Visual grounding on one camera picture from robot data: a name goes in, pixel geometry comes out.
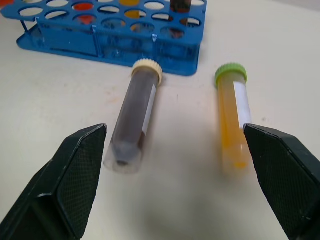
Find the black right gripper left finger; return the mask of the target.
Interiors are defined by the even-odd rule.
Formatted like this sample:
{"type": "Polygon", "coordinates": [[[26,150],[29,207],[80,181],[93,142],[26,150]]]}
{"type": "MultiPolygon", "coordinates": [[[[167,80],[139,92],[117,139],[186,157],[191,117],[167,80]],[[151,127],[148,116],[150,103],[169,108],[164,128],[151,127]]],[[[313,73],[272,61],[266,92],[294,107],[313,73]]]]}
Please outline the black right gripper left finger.
{"type": "Polygon", "coordinates": [[[64,139],[0,223],[0,240],[81,240],[97,194],[108,127],[64,139]]]}

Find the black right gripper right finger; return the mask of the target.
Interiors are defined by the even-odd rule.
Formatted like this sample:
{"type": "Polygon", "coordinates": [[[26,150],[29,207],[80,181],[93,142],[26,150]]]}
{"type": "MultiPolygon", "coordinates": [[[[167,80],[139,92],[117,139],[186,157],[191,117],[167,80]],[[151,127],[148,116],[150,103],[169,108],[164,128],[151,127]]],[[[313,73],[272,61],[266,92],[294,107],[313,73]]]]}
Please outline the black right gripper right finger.
{"type": "Polygon", "coordinates": [[[293,135],[243,127],[260,188],[289,240],[320,240],[320,161],[293,135]]]}

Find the orange tube green cap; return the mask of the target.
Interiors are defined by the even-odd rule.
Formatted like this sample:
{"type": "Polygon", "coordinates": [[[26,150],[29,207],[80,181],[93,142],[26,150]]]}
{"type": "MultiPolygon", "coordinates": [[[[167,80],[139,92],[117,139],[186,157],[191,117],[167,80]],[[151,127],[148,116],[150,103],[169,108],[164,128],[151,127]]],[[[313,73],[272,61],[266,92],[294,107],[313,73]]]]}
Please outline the orange tube green cap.
{"type": "Polygon", "coordinates": [[[229,175],[242,175],[252,162],[243,128],[252,122],[247,94],[247,72],[239,63],[218,68],[214,81],[218,95],[222,149],[222,169],[229,175]]]}

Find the dark brown tube cream cap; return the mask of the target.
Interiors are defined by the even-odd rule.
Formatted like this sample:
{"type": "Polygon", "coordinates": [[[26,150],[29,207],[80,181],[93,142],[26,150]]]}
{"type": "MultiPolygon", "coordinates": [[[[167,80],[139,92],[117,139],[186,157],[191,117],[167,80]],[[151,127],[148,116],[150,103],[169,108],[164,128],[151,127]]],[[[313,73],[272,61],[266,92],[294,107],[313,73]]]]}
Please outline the dark brown tube cream cap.
{"type": "Polygon", "coordinates": [[[143,159],[157,87],[163,71],[151,59],[140,59],[132,67],[131,80],[105,154],[103,165],[118,173],[138,172],[143,159]]]}

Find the blue plastic test tube rack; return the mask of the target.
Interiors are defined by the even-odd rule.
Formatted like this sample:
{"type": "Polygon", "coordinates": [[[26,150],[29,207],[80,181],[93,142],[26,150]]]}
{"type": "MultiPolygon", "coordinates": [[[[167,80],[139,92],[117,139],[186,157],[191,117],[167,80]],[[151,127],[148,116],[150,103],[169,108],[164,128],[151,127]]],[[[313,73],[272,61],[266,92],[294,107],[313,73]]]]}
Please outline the blue plastic test tube rack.
{"type": "Polygon", "coordinates": [[[17,45],[36,52],[131,67],[140,59],[156,61],[165,73],[191,76],[198,68],[207,0],[192,0],[189,13],[170,11],[170,0],[139,0],[124,6],[119,0],[14,0],[1,9],[4,18],[33,22],[17,39],[17,45]],[[74,21],[75,1],[91,2],[95,21],[74,21]],[[125,16],[139,10],[140,19],[125,16]],[[131,26],[140,24],[140,32],[131,26]],[[183,32],[172,38],[169,28],[183,32]]]}

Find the red tube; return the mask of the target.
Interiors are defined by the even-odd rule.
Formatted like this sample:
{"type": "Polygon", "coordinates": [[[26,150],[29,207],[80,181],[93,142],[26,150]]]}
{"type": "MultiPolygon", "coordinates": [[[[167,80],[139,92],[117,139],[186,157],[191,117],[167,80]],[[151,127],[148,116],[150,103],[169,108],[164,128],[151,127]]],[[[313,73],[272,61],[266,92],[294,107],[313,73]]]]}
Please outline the red tube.
{"type": "Polygon", "coordinates": [[[75,1],[72,9],[77,12],[77,16],[74,18],[75,22],[83,25],[90,25],[95,22],[96,17],[92,15],[94,9],[92,2],[75,1]]]}

